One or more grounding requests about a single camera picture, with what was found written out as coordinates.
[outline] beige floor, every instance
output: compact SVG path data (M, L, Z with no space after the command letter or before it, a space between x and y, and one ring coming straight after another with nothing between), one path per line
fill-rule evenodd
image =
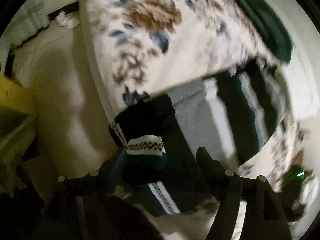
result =
M33 90L40 155L51 157L58 175L67 178L98 169L116 150L81 28L69 30L51 22L17 50L13 66L13 78Z

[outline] floral pattern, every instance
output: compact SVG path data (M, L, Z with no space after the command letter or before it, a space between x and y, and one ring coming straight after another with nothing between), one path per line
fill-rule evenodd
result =
M278 62L233 0L88 0L87 12L116 115L126 87L154 96L248 57Z

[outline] baseboard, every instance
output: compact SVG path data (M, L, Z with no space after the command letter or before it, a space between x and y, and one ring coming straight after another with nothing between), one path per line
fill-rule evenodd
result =
M67 4L66 6L63 6L62 8L59 8L58 10L53 11L52 13L48 14L49 21L53 21L61 11L65 11L66 14L72 13L79 10L79 2L75 1L73 3Z

